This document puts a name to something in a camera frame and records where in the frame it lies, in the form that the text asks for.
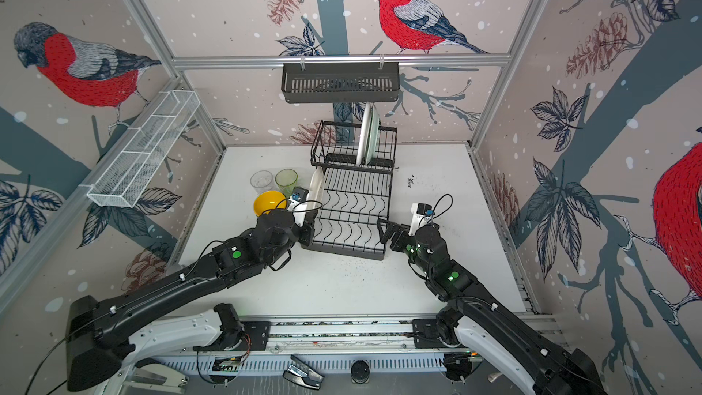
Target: yellow bowl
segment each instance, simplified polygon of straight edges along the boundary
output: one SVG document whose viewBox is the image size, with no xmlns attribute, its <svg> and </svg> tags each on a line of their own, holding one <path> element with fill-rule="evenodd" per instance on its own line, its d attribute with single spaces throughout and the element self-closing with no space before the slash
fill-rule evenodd
<svg viewBox="0 0 702 395">
<path fill-rule="evenodd" d="M 278 209 L 285 209 L 287 202 L 283 200 L 285 200 L 285 195 L 282 192 L 266 191 L 256 197 L 253 202 L 253 211 L 258 217 L 268 209 L 275 209 L 276 206 Z"/>
</svg>

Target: dish rack tray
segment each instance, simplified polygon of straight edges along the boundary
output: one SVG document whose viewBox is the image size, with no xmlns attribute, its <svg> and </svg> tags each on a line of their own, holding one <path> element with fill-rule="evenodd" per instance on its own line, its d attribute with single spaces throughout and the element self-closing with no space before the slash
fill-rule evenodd
<svg viewBox="0 0 702 395">
<path fill-rule="evenodd" d="M 352 140 L 337 142 L 343 129 Z M 324 169 L 323 206 L 306 249 L 382 260 L 378 219 L 389 219 L 397 128 L 380 127 L 375 157 L 356 166 L 360 124 L 323 121 L 312 143 L 311 164 Z"/>
</svg>

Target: white tabletop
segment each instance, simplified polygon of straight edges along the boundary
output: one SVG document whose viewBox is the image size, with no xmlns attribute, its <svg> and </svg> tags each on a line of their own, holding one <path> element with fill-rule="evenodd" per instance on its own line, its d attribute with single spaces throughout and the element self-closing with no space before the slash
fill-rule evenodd
<svg viewBox="0 0 702 395">
<path fill-rule="evenodd" d="M 449 254 L 471 271 L 513 312 L 525 311 L 490 212 L 463 145 L 398 145 L 390 219 L 409 224 L 412 203 L 433 205 L 448 192 L 454 204 L 437 220 Z M 212 188 L 180 258 L 190 264 L 215 239 L 239 235 L 256 225 L 249 184 L 259 170 L 274 175 L 293 168 L 307 187 L 314 168 L 309 146 L 228 148 Z M 442 201 L 437 212 L 448 206 Z M 219 293 L 181 307 L 198 312 L 231 303 L 241 316 L 415 315 L 443 308 L 407 265 L 407 256 L 388 249 L 376 261 L 314 252 L 295 245 L 292 260 L 280 271 L 265 269 Z"/>
</svg>

